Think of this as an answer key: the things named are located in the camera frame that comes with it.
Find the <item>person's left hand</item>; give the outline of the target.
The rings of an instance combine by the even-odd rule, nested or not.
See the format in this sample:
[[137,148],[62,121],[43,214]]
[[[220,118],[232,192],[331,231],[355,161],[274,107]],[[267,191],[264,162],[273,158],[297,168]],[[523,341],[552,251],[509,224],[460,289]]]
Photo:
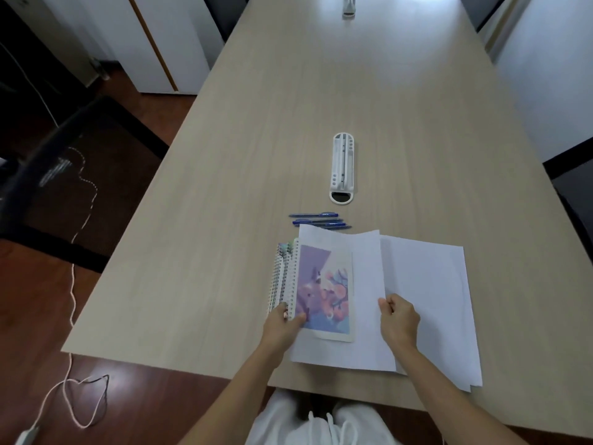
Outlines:
[[293,318],[288,317],[285,303],[274,308],[263,325],[260,346],[268,354],[279,360],[292,346],[301,328],[293,327]]

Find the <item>person's right hand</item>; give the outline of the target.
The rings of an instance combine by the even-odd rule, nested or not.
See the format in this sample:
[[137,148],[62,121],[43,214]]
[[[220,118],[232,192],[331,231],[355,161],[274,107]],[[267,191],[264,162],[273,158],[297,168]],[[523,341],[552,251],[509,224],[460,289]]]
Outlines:
[[389,349],[395,356],[416,350],[420,316],[414,306],[395,293],[381,299],[389,299],[394,307],[390,316],[382,316],[380,312],[381,336]]

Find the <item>white paper sheet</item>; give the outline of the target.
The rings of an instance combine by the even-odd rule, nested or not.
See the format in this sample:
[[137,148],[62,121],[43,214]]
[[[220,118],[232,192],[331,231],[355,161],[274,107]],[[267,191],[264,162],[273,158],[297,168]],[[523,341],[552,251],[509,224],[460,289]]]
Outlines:
[[355,340],[325,341],[300,330],[290,359],[300,364],[350,370],[396,372],[396,360],[380,330],[378,299],[386,296],[378,230],[343,234],[309,225],[301,226],[299,239],[348,247],[352,252]]

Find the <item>purple illustrated spiral notebook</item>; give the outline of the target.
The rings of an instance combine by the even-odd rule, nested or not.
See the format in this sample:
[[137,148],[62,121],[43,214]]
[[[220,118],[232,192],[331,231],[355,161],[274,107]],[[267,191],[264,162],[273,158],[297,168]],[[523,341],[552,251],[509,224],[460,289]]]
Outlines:
[[305,336],[351,343],[355,340],[352,252],[346,246],[299,239],[293,257],[292,317],[306,313]]

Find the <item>person's right forearm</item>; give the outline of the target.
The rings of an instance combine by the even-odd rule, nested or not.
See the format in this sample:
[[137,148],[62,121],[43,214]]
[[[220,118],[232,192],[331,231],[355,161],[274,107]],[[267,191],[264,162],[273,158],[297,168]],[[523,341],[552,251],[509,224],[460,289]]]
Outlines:
[[415,346],[396,344],[391,350],[448,445],[528,445],[473,404]]

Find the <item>person's left forearm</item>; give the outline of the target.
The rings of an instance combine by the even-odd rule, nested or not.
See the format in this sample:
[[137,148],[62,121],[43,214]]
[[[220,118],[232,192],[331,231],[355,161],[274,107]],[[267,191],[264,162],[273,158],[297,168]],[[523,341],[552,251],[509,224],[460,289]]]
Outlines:
[[272,373],[287,345],[261,341],[178,445],[245,445]]

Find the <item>stack of white papers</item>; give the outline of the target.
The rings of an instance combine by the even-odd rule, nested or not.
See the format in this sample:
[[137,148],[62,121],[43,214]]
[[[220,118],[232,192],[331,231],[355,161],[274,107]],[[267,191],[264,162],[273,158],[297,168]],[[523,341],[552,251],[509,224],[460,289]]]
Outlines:
[[384,285],[420,316],[417,347],[456,387],[483,386],[464,247],[381,235]]

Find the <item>white cover spiral notebook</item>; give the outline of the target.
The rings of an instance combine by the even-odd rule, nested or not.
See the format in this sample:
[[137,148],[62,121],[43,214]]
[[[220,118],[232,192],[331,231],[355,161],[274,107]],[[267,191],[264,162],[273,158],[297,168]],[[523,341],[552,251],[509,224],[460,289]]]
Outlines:
[[268,297],[268,314],[280,303],[285,303],[288,317],[292,317],[294,283],[293,251],[293,242],[279,243],[277,246]]

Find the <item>person's white trousers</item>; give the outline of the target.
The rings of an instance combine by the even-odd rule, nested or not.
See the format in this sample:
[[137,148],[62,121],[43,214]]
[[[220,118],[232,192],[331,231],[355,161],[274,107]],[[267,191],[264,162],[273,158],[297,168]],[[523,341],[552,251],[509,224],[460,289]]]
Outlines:
[[245,445],[404,445],[370,405],[339,402],[325,417],[299,419],[297,397],[278,389],[254,420]]

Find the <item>white plastic pen holder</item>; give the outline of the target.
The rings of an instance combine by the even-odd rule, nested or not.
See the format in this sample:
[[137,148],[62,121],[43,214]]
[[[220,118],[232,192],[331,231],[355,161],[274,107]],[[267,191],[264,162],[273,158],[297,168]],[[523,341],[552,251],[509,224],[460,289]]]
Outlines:
[[332,145],[330,200],[345,206],[355,195],[355,140],[352,134],[341,132],[334,136]]

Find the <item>black mesh office chair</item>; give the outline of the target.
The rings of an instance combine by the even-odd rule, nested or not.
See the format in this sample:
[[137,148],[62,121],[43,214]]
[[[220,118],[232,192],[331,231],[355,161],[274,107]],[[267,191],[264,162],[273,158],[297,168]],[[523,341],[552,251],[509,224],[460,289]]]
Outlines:
[[100,96],[0,186],[0,239],[103,272],[168,149],[120,103]]

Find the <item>white cabinet with wood trim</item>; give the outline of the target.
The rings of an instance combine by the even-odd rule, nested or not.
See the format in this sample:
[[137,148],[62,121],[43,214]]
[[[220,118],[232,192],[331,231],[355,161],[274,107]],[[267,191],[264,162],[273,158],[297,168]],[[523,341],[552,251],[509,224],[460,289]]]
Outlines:
[[224,46],[204,0],[43,0],[92,61],[141,93],[197,95]]

